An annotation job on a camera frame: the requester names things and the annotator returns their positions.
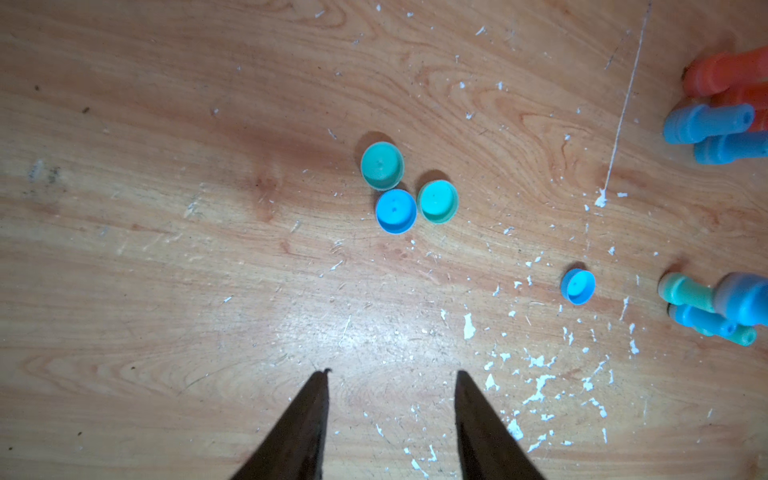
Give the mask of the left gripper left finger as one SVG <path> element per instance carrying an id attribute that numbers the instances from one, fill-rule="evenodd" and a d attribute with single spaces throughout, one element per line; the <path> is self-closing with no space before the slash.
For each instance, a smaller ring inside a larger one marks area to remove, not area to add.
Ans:
<path id="1" fill-rule="evenodd" d="M 329 414 L 328 374 L 312 373 L 234 479 L 321 479 Z"/>

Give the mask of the red stamp body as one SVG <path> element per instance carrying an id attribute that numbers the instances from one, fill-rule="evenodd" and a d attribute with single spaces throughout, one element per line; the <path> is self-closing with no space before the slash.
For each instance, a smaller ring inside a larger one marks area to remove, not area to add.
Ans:
<path id="1" fill-rule="evenodd" d="M 719 53 L 693 61 L 683 75 L 683 91 L 689 97 L 709 97 L 730 87 L 767 78 L 767 47 L 739 54 Z"/>
<path id="2" fill-rule="evenodd" d="M 767 130 L 768 83 L 756 83 L 734 86 L 711 97 L 712 107 L 751 105 L 755 110 L 755 119 L 748 132 Z"/>

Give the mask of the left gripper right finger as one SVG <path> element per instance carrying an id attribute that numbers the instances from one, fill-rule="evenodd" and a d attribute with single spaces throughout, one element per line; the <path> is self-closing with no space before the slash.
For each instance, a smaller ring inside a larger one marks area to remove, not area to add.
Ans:
<path id="1" fill-rule="evenodd" d="M 463 479 L 545 479 L 464 370 L 457 372 L 454 400 Z"/>

